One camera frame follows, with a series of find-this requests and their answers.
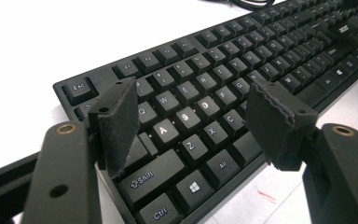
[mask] bolt hole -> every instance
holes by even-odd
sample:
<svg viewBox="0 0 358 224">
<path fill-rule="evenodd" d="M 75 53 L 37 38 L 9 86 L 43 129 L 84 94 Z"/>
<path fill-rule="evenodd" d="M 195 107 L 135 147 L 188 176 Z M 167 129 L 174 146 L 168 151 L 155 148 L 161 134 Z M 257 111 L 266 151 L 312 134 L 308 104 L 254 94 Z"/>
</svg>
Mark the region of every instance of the bolt hole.
<svg viewBox="0 0 358 224">
<path fill-rule="evenodd" d="M 59 198 L 68 191 L 68 186 L 59 185 L 50 191 L 51 198 Z"/>
<path fill-rule="evenodd" d="M 109 111 L 109 108 L 103 107 L 103 108 L 100 108 L 99 111 L 102 112 L 102 113 L 105 113 L 105 112 Z"/>
<path fill-rule="evenodd" d="M 339 133 L 344 136 L 354 136 L 354 132 L 351 129 L 342 127 L 342 126 L 334 126 L 333 131 Z"/>
</svg>

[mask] key label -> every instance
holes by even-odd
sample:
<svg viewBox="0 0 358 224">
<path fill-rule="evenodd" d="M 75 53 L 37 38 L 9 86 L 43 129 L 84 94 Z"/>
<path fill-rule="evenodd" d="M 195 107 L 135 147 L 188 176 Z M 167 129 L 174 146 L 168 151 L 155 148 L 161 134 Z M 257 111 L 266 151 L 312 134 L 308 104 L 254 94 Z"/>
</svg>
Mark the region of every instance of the key label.
<svg viewBox="0 0 358 224">
<path fill-rule="evenodd" d="M 160 210 L 158 210 L 155 214 L 154 214 L 154 219 L 155 220 L 160 220 L 162 217 L 164 217 L 165 215 L 168 214 L 168 211 L 165 207 L 162 207 Z"/>
<path fill-rule="evenodd" d="M 192 183 L 189 188 L 190 188 L 191 192 L 193 192 L 193 193 L 195 193 L 201 189 L 200 186 L 197 184 L 197 182 Z"/>
<path fill-rule="evenodd" d="M 147 180 L 151 179 L 154 176 L 154 174 L 150 171 L 147 172 L 146 174 L 144 174 L 141 177 L 138 177 L 138 179 L 133 180 L 131 182 L 131 187 L 133 189 L 137 189 L 140 185 L 142 185 L 143 183 L 145 183 Z"/>
<path fill-rule="evenodd" d="M 227 166 L 227 163 L 225 161 L 222 161 L 220 163 L 220 169 L 224 169 Z"/>
</svg>

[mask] keycap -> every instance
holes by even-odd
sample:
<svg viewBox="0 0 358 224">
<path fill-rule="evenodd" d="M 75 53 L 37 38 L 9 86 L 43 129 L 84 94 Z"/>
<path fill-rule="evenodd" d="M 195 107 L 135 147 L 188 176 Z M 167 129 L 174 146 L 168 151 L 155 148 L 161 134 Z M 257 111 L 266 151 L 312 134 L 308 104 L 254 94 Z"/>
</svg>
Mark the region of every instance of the keycap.
<svg viewBox="0 0 358 224">
<path fill-rule="evenodd" d="M 191 105 L 200 98 L 199 91 L 189 81 L 175 87 L 175 95 L 184 106 Z"/>
<path fill-rule="evenodd" d="M 77 77 L 65 82 L 62 87 L 71 105 L 78 105 L 98 95 L 88 77 Z"/>
<path fill-rule="evenodd" d="M 199 52 L 186 38 L 178 40 L 172 47 L 183 59 Z"/>
<path fill-rule="evenodd" d="M 177 223 L 183 218 L 165 193 L 141 209 L 135 216 L 145 224 Z"/>
<path fill-rule="evenodd" d="M 170 91 L 165 91 L 154 98 L 154 106 L 163 118 L 172 115 L 181 107 Z"/>
<path fill-rule="evenodd" d="M 123 60 L 116 63 L 116 65 L 113 66 L 113 71 L 120 78 L 141 77 L 143 75 L 131 60 Z"/>
<path fill-rule="evenodd" d="M 214 81 L 208 73 L 201 74 L 194 78 L 193 84 L 201 95 L 206 95 L 218 88 L 216 81 Z"/>
<path fill-rule="evenodd" d="M 139 168 L 141 164 L 145 164 L 148 158 L 150 158 L 148 151 L 145 149 L 138 136 L 135 136 L 124 169 L 127 172 L 133 172 L 136 168 Z"/>
<path fill-rule="evenodd" d="M 182 175 L 185 165 L 173 151 L 164 154 L 127 176 L 118 184 L 128 207 L 136 210 L 147 204 L 156 192 L 165 189 L 173 180 Z"/>
<path fill-rule="evenodd" d="M 196 134 L 191 135 L 179 145 L 179 153 L 191 167 L 199 165 L 208 156 L 208 148 Z"/>
<path fill-rule="evenodd" d="M 164 66 L 180 60 L 179 55 L 171 46 L 163 46 L 162 48 L 157 49 L 154 54 Z"/>
<path fill-rule="evenodd" d="M 158 120 L 158 115 L 148 102 L 138 105 L 138 117 L 141 123 L 140 131 L 147 129 Z"/>
<path fill-rule="evenodd" d="M 173 77 L 165 69 L 154 72 L 148 80 L 158 92 L 167 91 L 176 84 Z"/>
<path fill-rule="evenodd" d="M 217 90 L 214 94 L 217 105 L 224 111 L 231 109 L 237 103 L 237 97 L 227 86 Z"/>
<path fill-rule="evenodd" d="M 191 107 L 186 107 L 183 110 L 176 112 L 173 116 L 175 126 L 183 135 L 190 135 L 194 133 L 202 124 L 200 118 L 194 113 Z"/>
<path fill-rule="evenodd" d="M 179 132 L 168 119 L 154 125 L 151 133 L 152 139 L 162 151 L 174 146 L 180 137 Z"/>
<path fill-rule="evenodd" d="M 263 152 L 251 133 L 243 135 L 227 150 L 241 168 L 247 166 Z"/>
<path fill-rule="evenodd" d="M 136 79 L 136 93 L 138 94 L 139 102 L 147 101 L 157 94 L 144 77 Z"/>
<path fill-rule="evenodd" d="M 230 110 L 221 119 L 220 124 L 223 129 L 232 138 L 239 136 L 246 132 L 245 125 L 243 124 L 243 118 L 237 113 L 237 111 Z"/>
<path fill-rule="evenodd" d="M 152 52 L 140 53 L 134 61 L 136 65 L 138 65 L 138 67 L 142 70 L 142 72 L 144 72 L 144 74 L 149 74 L 162 67 L 162 64 L 158 61 Z"/>
<path fill-rule="evenodd" d="M 220 149 L 228 141 L 228 134 L 217 121 L 207 125 L 200 132 L 200 135 L 208 148 L 214 151 Z"/>
<path fill-rule="evenodd" d="M 240 166 L 223 149 L 206 162 L 203 171 L 216 189 L 223 187 L 232 176 L 240 171 Z"/>
<path fill-rule="evenodd" d="M 200 171 L 196 170 L 179 182 L 172 192 L 182 210 L 189 214 L 205 202 L 214 190 Z"/>
<path fill-rule="evenodd" d="M 220 113 L 220 107 L 212 100 L 211 96 L 206 96 L 194 105 L 196 114 L 204 121 L 209 122 L 215 119 Z"/>
</svg>

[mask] function key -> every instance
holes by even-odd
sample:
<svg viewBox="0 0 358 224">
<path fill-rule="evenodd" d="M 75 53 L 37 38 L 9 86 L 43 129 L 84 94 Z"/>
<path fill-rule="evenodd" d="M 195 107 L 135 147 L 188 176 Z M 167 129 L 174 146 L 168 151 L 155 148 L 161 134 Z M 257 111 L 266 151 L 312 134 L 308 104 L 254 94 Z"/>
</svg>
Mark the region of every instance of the function key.
<svg viewBox="0 0 358 224">
<path fill-rule="evenodd" d="M 183 59 L 199 52 L 187 39 L 178 40 L 172 47 Z"/>
<path fill-rule="evenodd" d="M 218 45 L 220 42 L 211 31 L 203 31 L 197 35 L 197 39 L 206 49 Z"/>
<path fill-rule="evenodd" d="M 139 54 L 134 61 L 145 74 L 154 72 L 162 67 L 156 56 L 151 52 Z"/>
<path fill-rule="evenodd" d="M 130 60 L 124 60 L 118 62 L 114 67 L 113 71 L 117 74 L 119 78 L 126 77 L 141 77 L 143 74 L 135 66 L 135 64 Z"/>
<path fill-rule="evenodd" d="M 212 32 L 220 42 L 226 42 L 234 37 L 234 33 L 231 33 L 224 25 L 214 27 Z"/>
<path fill-rule="evenodd" d="M 78 105 L 98 95 L 88 77 L 69 79 L 62 90 L 71 105 Z"/>
<path fill-rule="evenodd" d="M 156 57 L 166 66 L 171 63 L 175 63 L 180 60 L 178 53 L 171 46 L 164 46 L 155 51 Z"/>
</svg>

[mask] key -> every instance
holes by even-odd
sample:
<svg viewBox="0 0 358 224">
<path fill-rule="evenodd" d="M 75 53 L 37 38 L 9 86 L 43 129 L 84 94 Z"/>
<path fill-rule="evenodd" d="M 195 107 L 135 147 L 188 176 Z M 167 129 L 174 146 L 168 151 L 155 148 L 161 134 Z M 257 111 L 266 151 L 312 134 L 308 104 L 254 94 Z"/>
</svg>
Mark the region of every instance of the key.
<svg viewBox="0 0 358 224">
<path fill-rule="evenodd" d="M 263 152 L 251 133 L 243 135 L 227 150 L 241 168 L 247 166 Z"/>
<path fill-rule="evenodd" d="M 244 99 L 248 98 L 250 86 L 245 80 L 243 80 L 243 78 L 238 78 L 230 83 L 228 87 L 239 101 L 242 102 Z"/>
<path fill-rule="evenodd" d="M 179 145 L 179 152 L 191 167 L 199 165 L 209 154 L 208 148 L 196 134 L 191 135 Z"/>
<path fill-rule="evenodd" d="M 240 167 L 224 149 L 206 162 L 203 171 L 213 186 L 220 189 L 240 172 Z"/>
<path fill-rule="evenodd" d="M 219 86 L 225 86 L 234 79 L 232 73 L 224 65 L 215 67 L 209 74 Z"/>
<path fill-rule="evenodd" d="M 228 89 L 227 86 L 219 89 L 214 94 L 216 103 L 224 111 L 231 109 L 237 103 L 237 97 Z"/>
<path fill-rule="evenodd" d="M 166 189 L 185 170 L 185 165 L 173 149 L 170 149 L 127 176 L 118 184 L 118 187 L 130 210 L 137 210 L 149 203 L 152 195 Z"/>
<path fill-rule="evenodd" d="M 161 150 L 168 149 L 177 143 L 179 132 L 176 131 L 172 123 L 165 119 L 153 126 L 152 138 Z"/>
<path fill-rule="evenodd" d="M 185 82 L 193 78 L 196 74 L 185 62 L 179 62 L 168 68 L 168 72 L 178 83 Z"/>
<path fill-rule="evenodd" d="M 191 105 L 200 98 L 200 93 L 189 81 L 177 86 L 175 93 L 182 105 Z"/>
<path fill-rule="evenodd" d="M 167 118 L 178 110 L 181 105 L 170 91 L 157 95 L 154 99 L 155 107 L 163 118 Z"/>
<path fill-rule="evenodd" d="M 194 211 L 213 194 L 213 188 L 198 170 L 188 175 L 173 189 L 175 199 L 186 214 Z"/>
<path fill-rule="evenodd" d="M 124 169 L 127 172 L 133 172 L 135 169 L 139 168 L 140 165 L 145 164 L 148 158 L 150 158 L 149 153 L 145 149 L 144 145 L 142 145 L 139 138 L 135 136 L 130 148 L 130 153 L 126 159 Z"/>
<path fill-rule="evenodd" d="M 218 88 L 217 83 L 208 73 L 201 74 L 194 78 L 193 84 L 201 95 L 209 94 L 211 91 Z"/>
<path fill-rule="evenodd" d="M 304 104 L 314 108 L 327 96 L 327 89 L 319 82 L 312 82 L 297 97 Z"/>
<path fill-rule="evenodd" d="M 226 42 L 234 37 L 234 34 L 231 33 L 224 25 L 214 27 L 212 33 L 216 35 L 220 43 Z"/>
<path fill-rule="evenodd" d="M 152 123 L 158 120 L 158 116 L 148 102 L 138 105 L 138 116 L 141 123 L 140 132 L 150 127 Z"/>
<path fill-rule="evenodd" d="M 206 49 L 220 44 L 220 41 L 214 34 L 212 34 L 211 31 L 203 31 L 199 35 L 197 35 L 196 38 Z"/>
<path fill-rule="evenodd" d="M 69 104 L 78 105 L 98 95 L 88 77 L 72 78 L 62 87 Z"/>
<path fill-rule="evenodd" d="M 188 106 L 173 116 L 176 127 L 183 135 L 191 135 L 202 124 L 200 118 Z"/>
<path fill-rule="evenodd" d="M 165 193 L 141 209 L 135 217 L 146 224 L 179 223 L 183 218 Z"/>
<path fill-rule="evenodd" d="M 138 94 L 139 102 L 143 102 L 152 98 L 156 91 L 150 86 L 146 78 L 140 77 L 136 79 L 136 93 Z"/>
<path fill-rule="evenodd" d="M 207 72 L 211 67 L 211 63 L 202 54 L 191 57 L 186 61 L 193 71 L 199 75 L 201 73 Z"/>
<path fill-rule="evenodd" d="M 244 64 L 239 58 L 235 58 L 226 64 L 226 68 L 234 75 L 241 77 L 250 71 L 250 67 Z"/>
<path fill-rule="evenodd" d="M 173 49 L 179 54 L 179 56 L 184 59 L 188 56 L 198 53 L 199 51 L 190 43 L 187 39 L 178 40 L 172 45 Z"/>
<path fill-rule="evenodd" d="M 123 60 L 118 62 L 115 66 L 113 66 L 113 71 L 119 78 L 141 77 L 144 75 L 130 60 Z"/>
<path fill-rule="evenodd" d="M 154 54 L 164 66 L 180 60 L 178 53 L 176 53 L 176 51 L 171 46 L 164 46 L 160 49 L 157 49 Z"/>
<path fill-rule="evenodd" d="M 141 133 L 138 135 L 139 140 L 142 142 L 146 150 L 149 152 L 151 157 L 156 157 L 158 154 L 158 150 L 150 140 L 149 136 L 146 133 Z"/>
<path fill-rule="evenodd" d="M 206 123 L 215 119 L 220 113 L 219 106 L 212 100 L 210 96 L 197 101 L 194 105 L 196 114 Z"/>
<path fill-rule="evenodd" d="M 209 49 L 204 53 L 204 56 L 213 67 L 228 61 L 228 57 L 218 48 Z"/>
<path fill-rule="evenodd" d="M 200 132 L 203 142 L 213 151 L 222 148 L 229 140 L 228 134 L 223 130 L 220 124 L 216 121 L 206 126 Z"/>
<path fill-rule="evenodd" d="M 223 129 L 228 133 L 232 138 L 239 136 L 240 134 L 246 132 L 245 125 L 243 124 L 243 119 L 235 110 L 230 110 L 226 113 L 221 119 L 220 124 Z"/>
<path fill-rule="evenodd" d="M 176 84 L 173 77 L 165 69 L 154 72 L 148 80 L 158 92 L 167 91 Z"/>
<path fill-rule="evenodd" d="M 144 72 L 144 74 L 149 74 L 158 70 L 159 68 L 162 68 L 162 64 L 158 61 L 152 52 L 144 52 L 139 54 L 134 62 Z"/>
</svg>

